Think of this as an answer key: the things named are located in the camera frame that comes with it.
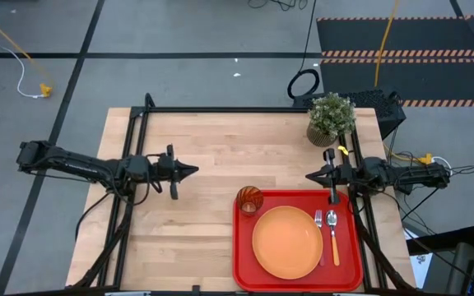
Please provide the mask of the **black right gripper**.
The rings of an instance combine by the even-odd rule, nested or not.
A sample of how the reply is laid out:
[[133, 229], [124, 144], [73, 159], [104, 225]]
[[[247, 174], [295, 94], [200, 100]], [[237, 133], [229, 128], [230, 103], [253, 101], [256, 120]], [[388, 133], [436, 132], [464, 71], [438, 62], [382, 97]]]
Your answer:
[[328, 177], [320, 177], [327, 175], [331, 180], [331, 197], [329, 203], [336, 205], [340, 203], [340, 198], [337, 195], [337, 185], [347, 185], [352, 181], [352, 167], [350, 164], [340, 164], [334, 166], [331, 164], [331, 171], [328, 173], [328, 166], [321, 167], [318, 171], [306, 174], [306, 178], [310, 181], [316, 182], [322, 187], [328, 187]]

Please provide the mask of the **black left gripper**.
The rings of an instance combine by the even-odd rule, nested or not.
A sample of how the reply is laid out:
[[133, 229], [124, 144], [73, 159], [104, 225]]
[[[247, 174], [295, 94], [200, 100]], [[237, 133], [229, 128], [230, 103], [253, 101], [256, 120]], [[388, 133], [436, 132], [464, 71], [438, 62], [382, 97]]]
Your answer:
[[199, 167], [194, 165], [183, 164], [180, 161], [174, 163], [174, 158], [169, 155], [162, 155], [157, 162], [158, 180], [170, 183], [170, 195], [173, 200], [179, 199], [177, 182], [182, 182], [198, 170]]

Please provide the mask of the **orange-handled metal spoon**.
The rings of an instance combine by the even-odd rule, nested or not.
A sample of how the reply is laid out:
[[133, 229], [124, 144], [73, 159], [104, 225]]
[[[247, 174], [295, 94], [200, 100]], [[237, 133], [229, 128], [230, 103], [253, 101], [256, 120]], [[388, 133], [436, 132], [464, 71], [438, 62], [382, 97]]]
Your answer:
[[337, 247], [337, 238], [335, 228], [337, 226], [337, 214], [334, 210], [329, 210], [326, 214], [326, 222], [331, 231], [332, 259], [335, 266], [340, 265], [339, 251]]

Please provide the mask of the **pink-handled metal fork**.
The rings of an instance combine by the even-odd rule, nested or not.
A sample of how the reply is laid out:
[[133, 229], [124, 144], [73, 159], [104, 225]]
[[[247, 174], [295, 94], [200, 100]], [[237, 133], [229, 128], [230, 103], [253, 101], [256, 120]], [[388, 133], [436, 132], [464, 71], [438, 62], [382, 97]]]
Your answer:
[[[314, 222], [318, 226], [319, 230], [323, 228], [323, 212], [321, 210], [316, 210], [314, 215]], [[323, 252], [321, 252], [321, 257], [319, 261], [320, 266], [325, 266], [325, 258]]]

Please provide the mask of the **amber faceted plastic cup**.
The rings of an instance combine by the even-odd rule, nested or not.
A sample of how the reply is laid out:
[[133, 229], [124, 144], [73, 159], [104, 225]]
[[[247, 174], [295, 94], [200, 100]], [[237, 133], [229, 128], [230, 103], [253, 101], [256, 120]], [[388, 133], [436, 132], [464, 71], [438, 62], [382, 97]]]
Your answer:
[[238, 209], [244, 215], [254, 215], [264, 203], [263, 192], [254, 186], [242, 187], [235, 198]]

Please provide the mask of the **orange plate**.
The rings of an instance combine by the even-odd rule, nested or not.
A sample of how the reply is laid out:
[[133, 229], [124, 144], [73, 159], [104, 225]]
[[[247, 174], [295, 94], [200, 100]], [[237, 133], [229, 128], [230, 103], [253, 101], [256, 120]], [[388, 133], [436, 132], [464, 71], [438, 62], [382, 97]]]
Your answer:
[[270, 275], [297, 280], [310, 274], [323, 254], [323, 236], [305, 211], [277, 206], [258, 219], [252, 234], [253, 254]]

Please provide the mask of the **red plastic tray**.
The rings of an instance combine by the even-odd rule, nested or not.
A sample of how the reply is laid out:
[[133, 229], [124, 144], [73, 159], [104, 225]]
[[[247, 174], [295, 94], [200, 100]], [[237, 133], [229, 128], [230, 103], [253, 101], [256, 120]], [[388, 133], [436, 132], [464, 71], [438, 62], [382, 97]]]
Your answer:
[[[340, 203], [329, 204], [326, 190], [266, 190], [264, 203], [254, 215], [244, 215], [233, 205], [232, 261], [235, 282], [244, 290], [264, 292], [343, 292], [357, 289], [363, 279], [359, 239], [349, 201], [340, 194]], [[283, 280], [267, 273], [253, 254], [252, 234], [258, 219], [277, 206], [293, 206], [314, 218], [315, 211], [323, 212], [323, 255], [325, 266], [319, 264], [307, 276], [297, 280]], [[340, 265], [332, 259], [331, 231], [326, 214], [337, 214], [335, 228]]]

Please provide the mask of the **green plant in ribbed pot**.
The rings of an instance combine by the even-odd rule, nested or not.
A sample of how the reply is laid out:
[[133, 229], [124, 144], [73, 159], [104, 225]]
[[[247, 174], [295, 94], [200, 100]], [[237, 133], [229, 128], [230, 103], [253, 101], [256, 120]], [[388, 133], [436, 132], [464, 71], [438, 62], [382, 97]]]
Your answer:
[[315, 146], [326, 147], [356, 127], [355, 104], [350, 97], [338, 93], [314, 99], [309, 110], [308, 140]]

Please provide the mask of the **white paper sheet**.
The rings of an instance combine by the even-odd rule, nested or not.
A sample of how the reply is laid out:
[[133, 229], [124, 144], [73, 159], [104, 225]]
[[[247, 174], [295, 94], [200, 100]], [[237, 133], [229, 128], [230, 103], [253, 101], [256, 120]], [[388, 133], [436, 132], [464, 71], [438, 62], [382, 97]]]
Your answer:
[[424, 287], [432, 256], [432, 253], [410, 256], [416, 286], [419, 289]]

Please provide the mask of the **black mat hazard stripes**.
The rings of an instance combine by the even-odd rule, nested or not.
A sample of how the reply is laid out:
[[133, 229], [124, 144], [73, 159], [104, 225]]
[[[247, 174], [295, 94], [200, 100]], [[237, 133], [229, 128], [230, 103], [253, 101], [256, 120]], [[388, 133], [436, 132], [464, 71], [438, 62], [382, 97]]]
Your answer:
[[474, 107], [474, 59], [324, 59], [323, 90], [397, 92], [407, 107]]
[[474, 16], [317, 20], [327, 58], [474, 57]]

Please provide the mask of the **black metal table frame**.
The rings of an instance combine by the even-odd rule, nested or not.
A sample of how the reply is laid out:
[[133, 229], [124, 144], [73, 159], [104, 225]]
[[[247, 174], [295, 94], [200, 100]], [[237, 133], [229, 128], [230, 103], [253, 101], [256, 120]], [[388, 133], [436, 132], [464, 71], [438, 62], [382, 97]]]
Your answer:
[[124, 244], [102, 272], [121, 289], [236, 291], [233, 277], [232, 206], [237, 191], [313, 189], [306, 176], [323, 164], [322, 150], [306, 137], [308, 115], [289, 107], [158, 107], [148, 116], [143, 141], [126, 142], [140, 119], [128, 108], [111, 108], [100, 158], [131, 152], [176, 157], [198, 171], [178, 186], [179, 198], [137, 191]]

